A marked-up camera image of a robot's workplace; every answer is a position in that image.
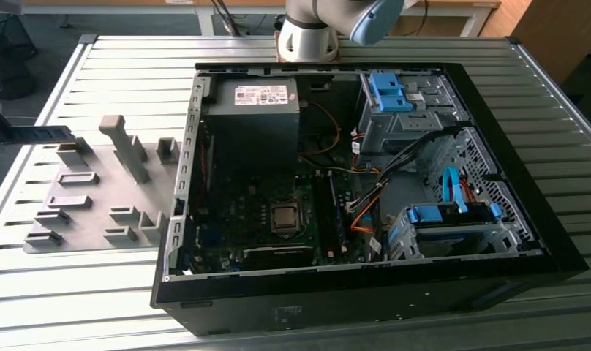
floor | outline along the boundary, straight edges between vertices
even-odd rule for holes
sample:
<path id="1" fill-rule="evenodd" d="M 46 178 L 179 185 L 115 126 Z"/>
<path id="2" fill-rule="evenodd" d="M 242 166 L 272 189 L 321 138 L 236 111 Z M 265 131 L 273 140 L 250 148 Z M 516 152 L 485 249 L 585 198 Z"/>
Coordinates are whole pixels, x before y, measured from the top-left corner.
<path id="1" fill-rule="evenodd" d="M 61 29 L 50 15 L 25 15 L 22 22 L 38 54 L 26 63 L 35 77 L 35 92 L 18 100 L 3 101 L 3 114 L 14 124 L 31 124 L 45 104 L 66 60 L 82 34 L 101 35 L 198 35 L 197 19 L 190 15 L 71 15 L 70 27 Z M 216 34 L 225 30 L 216 22 Z M 252 34 L 273 32 L 273 17 L 249 15 L 237 22 Z M 579 99 L 577 107 L 591 120 L 591 59 L 580 65 L 563 85 L 564 92 Z M 19 147 L 0 146 L 0 185 Z"/>

yellow wire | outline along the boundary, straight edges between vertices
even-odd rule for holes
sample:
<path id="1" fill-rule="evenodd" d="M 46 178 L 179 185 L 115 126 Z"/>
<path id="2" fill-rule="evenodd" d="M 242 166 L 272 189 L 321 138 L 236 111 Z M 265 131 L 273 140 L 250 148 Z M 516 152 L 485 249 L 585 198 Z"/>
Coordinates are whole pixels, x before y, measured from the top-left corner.
<path id="1" fill-rule="evenodd" d="M 353 155 L 353 157 L 352 157 L 352 170 L 356 170 L 357 172 L 364 172 L 366 170 L 366 168 L 356 167 L 353 161 L 356 161 L 356 155 Z M 374 167 L 372 167 L 370 172 L 373 174 L 380 174 L 380 170 L 377 168 L 374 168 Z"/>

slotted aluminum table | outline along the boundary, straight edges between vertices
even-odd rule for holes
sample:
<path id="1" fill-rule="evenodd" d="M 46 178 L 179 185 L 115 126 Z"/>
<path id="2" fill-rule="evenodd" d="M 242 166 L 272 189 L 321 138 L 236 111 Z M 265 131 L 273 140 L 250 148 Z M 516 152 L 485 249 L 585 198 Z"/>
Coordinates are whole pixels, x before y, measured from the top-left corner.
<path id="1" fill-rule="evenodd" d="M 182 136 L 193 64 L 273 61 L 273 38 L 83 40 L 38 118 L 90 144 L 121 114 L 143 143 Z M 55 175 L 51 147 L 22 147 L 0 190 L 0 347 L 25 350 L 591 350 L 591 127 L 521 46 L 503 39 L 342 41 L 344 61 L 449 61 L 476 87 L 569 232 L 589 271 L 481 313 L 198 339 L 147 306 L 155 249 L 27 255 L 22 241 Z"/>

blue plastic clip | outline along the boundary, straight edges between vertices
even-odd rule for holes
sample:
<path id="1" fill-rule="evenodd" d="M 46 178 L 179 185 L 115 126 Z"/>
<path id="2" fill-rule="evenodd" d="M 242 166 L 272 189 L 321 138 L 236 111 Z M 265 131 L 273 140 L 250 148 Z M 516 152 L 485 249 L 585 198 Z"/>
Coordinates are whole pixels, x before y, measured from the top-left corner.
<path id="1" fill-rule="evenodd" d="M 499 220 L 503 218 L 503 211 L 501 208 L 499 207 L 499 205 L 496 203 L 492 203 L 491 205 L 488 205 L 488 208 L 491 209 L 492 212 L 492 216 L 495 216 L 495 218 Z"/>
<path id="2" fill-rule="evenodd" d="M 412 103 L 405 101 L 404 86 L 397 76 L 393 73 L 372 73 L 369 78 L 380 112 L 410 112 Z"/>
<path id="3" fill-rule="evenodd" d="M 412 210 L 416 212 L 418 223 L 443 222 L 439 206 L 414 206 Z"/>
<path id="4" fill-rule="evenodd" d="M 416 222 L 418 222 L 418 219 L 416 218 L 416 214 L 414 214 L 412 208 L 409 210 L 406 210 L 405 213 L 408 215 L 408 221 L 410 222 L 410 224 L 414 224 Z"/>
<path id="5" fill-rule="evenodd" d="M 392 231 L 390 234 L 389 234 L 389 238 L 386 239 L 386 241 L 388 241 L 389 243 L 393 241 L 394 236 L 397 235 L 398 232 L 400 232 L 398 229 L 394 227 L 394 228 L 393 228 L 393 231 Z"/>

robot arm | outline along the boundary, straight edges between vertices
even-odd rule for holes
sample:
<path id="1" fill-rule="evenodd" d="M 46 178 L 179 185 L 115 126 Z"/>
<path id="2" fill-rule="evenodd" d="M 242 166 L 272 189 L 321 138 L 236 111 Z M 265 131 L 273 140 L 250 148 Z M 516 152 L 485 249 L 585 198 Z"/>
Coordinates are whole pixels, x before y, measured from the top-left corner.
<path id="1" fill-rule="evenodd" d="M 286 18 L 278 36 L 285 61 L 330 61 L 334 31 L 361 45 L 384 38 L 400 15 L 404 0 L 286 0 Z"/>

